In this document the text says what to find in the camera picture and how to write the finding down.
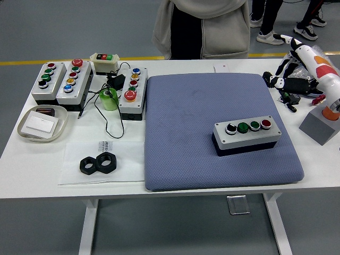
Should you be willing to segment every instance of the small tray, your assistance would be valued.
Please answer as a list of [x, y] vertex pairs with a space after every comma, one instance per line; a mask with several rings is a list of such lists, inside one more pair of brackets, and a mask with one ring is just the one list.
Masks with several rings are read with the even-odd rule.
[[[53, 108], [54, 111], [55, 111], [55, 117], [59, 119], [57, 126], [56, 126], [56, 128], [53, 132], [53, 136], [50, 137], [50, 138], [38, 138], [38, 137], [29, 135], [29, 134], [24, 134], [24, 133], [21, 132], [21, 129], [22, 129], [24, 123], [26, 122], [27, 117], [30, 114], [30, 112], [36, 111], [38, 108]], [[65, 128], [66, 122], [67, 122], [67, 110], [64, 107], [57, 106], [57, 105], [37, 105], [37, 106], [29, 109], [25, 113], [24, 117], [21, 119], [16, 130], [21, 137], [28, 139], [30, 141], [33, 141], [33, 142], [50, 142], [50, 141], [53, 141], [54, 139], [56, 139], [57, 137], [59, 137], [59, 135], [61, 135], [61, 133], [63, 132], [63, 130]]]

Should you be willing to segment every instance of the black box base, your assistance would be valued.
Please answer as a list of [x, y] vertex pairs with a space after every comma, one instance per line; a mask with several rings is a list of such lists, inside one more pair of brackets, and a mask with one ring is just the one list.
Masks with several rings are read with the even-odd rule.
[[249, 145], [249, 146], [244, 146], [244, 147], [221, 150], [218, 147], [218, 143], [216, 141], [214, 133], [212, 134], [211, 139], [212, 139], [212, 142], [215, 146], [217, 155], [219, 157], [229, 156], [229, 155], [239, 154], [239, 153], [245, 153], [245, 152], [251, 152], [251, 151], [256, 151], [256, 150], [271, 149], [276, 144], [276, 142], [267, 142], [267, 143], [262, 143], [262, 144], [255, 144], [255, 145]]

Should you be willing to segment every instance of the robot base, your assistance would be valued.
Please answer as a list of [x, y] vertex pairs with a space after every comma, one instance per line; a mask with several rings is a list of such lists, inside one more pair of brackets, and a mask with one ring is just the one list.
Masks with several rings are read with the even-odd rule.
[[321, 104], [311, 110], [299, 127], [320, 145], [324, 145], [340, 131], [340, 120], [326, 119], [322, 115], [324, 108], [325, 106]]

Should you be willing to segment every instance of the white jacket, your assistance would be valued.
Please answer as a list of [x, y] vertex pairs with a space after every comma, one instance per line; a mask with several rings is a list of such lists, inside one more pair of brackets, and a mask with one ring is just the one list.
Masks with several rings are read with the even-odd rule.
[[247, 0], [164, 0], [157, 14], [152, 42], [171, 58], [171, 20], [174, 4], [202, 19], [201, 59], [247, 58], [250, 44]]

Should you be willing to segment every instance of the hex nut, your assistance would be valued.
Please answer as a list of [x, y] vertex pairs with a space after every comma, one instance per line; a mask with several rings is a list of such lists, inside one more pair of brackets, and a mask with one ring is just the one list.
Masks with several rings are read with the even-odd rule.
[[93, 174], [96, 169], [96, 160], [92, 157], [86, 157], [80, 161], [79, 169], [82, 173], [90, 175]]
[[[110, 161], [108, 165], [102, 165], [104, 161]], [[111, 173], [117, 167], [116, 156], [110, 152], [103, 152], [96, 158], [96, 169], [104, 174]]]

